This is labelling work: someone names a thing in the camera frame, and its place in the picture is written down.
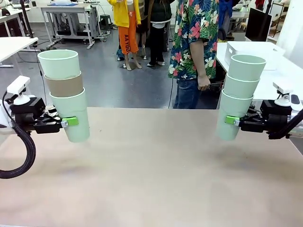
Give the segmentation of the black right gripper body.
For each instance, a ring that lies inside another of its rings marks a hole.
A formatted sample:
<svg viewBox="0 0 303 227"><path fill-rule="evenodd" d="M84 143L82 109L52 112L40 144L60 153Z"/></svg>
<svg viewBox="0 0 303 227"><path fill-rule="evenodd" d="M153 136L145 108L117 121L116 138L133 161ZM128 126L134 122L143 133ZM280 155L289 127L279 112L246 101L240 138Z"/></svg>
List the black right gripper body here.
<svg viewBox="0 0 303 227"><path fill-rule="evenodd" d="M277 105L274 100L263 100L260 111L268 138L277 139L278 136L275 134L287 125L288 116L291 115L292 108L290 106Z"/></svg>

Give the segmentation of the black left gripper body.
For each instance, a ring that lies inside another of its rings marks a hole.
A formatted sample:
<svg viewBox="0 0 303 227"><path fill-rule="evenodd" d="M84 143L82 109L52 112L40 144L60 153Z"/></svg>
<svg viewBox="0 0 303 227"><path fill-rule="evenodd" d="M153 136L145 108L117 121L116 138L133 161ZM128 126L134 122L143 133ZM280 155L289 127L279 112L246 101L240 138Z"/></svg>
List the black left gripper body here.
<svg viewBox="0 0 303 227"><path fill-rule="evenodd" d="M11 105L14 122L12 129L35 131L37 134L45 134L42 116L45 113L45 103L41 97L31 97L29 102L23 105Z"/></svg>

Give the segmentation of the person's right hand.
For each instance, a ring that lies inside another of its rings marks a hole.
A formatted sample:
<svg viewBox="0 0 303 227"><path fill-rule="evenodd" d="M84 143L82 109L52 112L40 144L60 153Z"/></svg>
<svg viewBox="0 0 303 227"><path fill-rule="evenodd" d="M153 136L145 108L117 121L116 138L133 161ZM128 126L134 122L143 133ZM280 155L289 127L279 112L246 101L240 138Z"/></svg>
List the person's right hand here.
<svg viewBox="0 0 303 227"><path fill-rule="evenodd" d="M210 86L210 80L207 76L198 76L197 82L198 82L198 90L200 91L205 91Z"/></svg>

